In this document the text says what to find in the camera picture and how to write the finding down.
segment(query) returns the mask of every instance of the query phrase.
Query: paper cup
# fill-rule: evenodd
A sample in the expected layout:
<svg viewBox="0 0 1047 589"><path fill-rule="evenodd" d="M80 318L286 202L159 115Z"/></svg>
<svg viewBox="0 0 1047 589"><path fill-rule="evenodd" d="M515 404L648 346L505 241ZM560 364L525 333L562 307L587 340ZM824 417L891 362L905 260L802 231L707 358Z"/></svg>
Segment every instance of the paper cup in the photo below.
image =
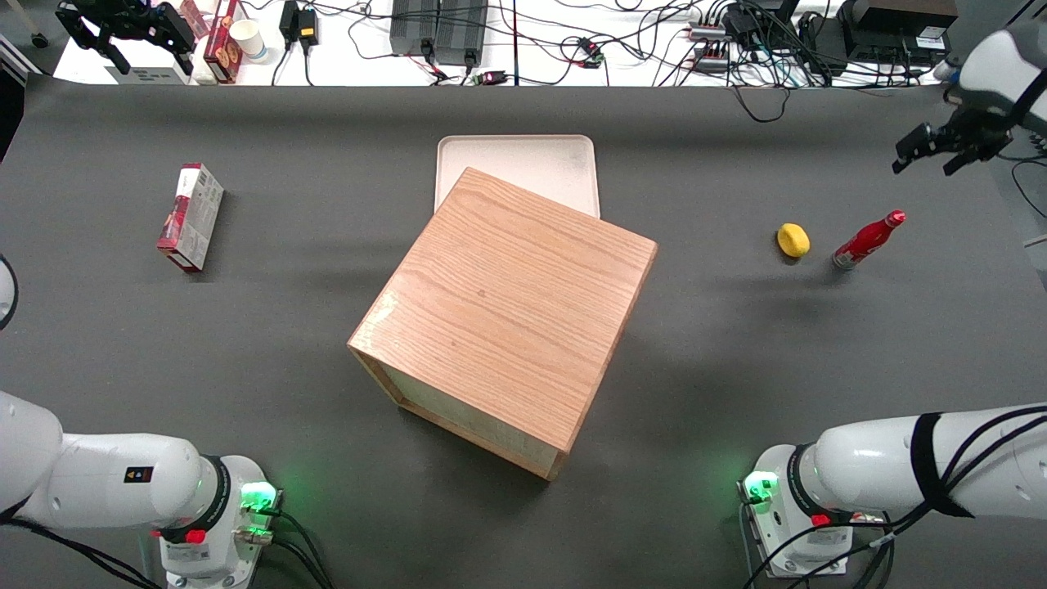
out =
<svg viewBox="0 0 1047 589"><path fill-rule="evenodd" d="M240 45L244 56L248 60L258 62L265 59L265 41L262 40L262 31L257 22L242 20L232 23L229 27L229 37Z"/></svg>

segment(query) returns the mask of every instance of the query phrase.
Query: gray table surface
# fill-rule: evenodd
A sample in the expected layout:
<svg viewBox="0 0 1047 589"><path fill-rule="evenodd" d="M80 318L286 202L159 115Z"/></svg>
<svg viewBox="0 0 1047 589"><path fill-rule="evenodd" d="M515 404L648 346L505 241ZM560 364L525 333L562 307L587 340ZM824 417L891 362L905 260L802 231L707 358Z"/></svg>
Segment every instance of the gray table surface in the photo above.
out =
<svg viewBox="0 0 1047 589"><path fill-rule="evenodd" d="M1043 400L1047 298L989 174L891 174L894 141L948 114L937 89L798 91L770 124L719 89L239 90L35 81L0 165L22 285L0 387L69 432L254 458L342 587L740 587L734 481L766 447ZM588 135L604 219L660 244L548 485L398 410L344 346L431 213L437 142L469 133ZM193 160L230 191L196 276L154 247ZM832 248L893 207L891 243L834 276ZM784 221L814 241L798 265ZM1045 534L932 516L890 587L1047 587ZM71 535L138 558L131 531ZM0 546L5 589L118 586L41 539ZM311 586L264 561L254 587Z"/></svg>

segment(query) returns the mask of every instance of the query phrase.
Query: white plastic tray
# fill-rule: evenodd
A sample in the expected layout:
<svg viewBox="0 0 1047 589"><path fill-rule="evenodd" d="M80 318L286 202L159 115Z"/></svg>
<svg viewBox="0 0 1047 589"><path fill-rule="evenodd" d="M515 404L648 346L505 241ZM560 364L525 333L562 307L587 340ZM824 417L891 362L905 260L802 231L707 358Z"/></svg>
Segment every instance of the white plastic tray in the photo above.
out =
<svg viewBox="0 0 1047 589"><path fill-rule="evenodd" d="M466 167L600 218L596 153L585 135L450 135L437 148L433 211Z"/></svg>

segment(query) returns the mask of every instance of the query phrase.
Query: red bottle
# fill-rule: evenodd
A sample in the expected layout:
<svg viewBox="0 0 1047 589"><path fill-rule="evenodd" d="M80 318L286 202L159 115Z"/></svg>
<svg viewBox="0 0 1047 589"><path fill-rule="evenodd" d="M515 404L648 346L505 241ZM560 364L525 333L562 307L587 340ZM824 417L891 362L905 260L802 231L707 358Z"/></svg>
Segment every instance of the red bottle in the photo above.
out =
<svg viewBox="0 0 1047 589"><path fill-rule="evenodd" d="M832 254L832 263L845 270L854 269L854 266L866 255L887 243L894 227L904 222L906 222L906 213L901 210L892 210L883 220L862 227L857 234L841 245L840 249L837 249L837 252Z"/></svg>

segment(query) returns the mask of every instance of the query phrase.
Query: yellow lemon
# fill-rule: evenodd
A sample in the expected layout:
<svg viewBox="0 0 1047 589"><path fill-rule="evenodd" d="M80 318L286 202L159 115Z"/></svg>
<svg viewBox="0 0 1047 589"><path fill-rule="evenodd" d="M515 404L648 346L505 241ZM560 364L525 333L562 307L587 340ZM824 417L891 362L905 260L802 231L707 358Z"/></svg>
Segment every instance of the yellow lemon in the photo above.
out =
<svg viewBox="0 0 1047 589"><path fill-rule="evenodd" d="M810 237L803 227L796 223L785 223L778 228L778 246L786 255L802 257L810 251Z"/></svg>

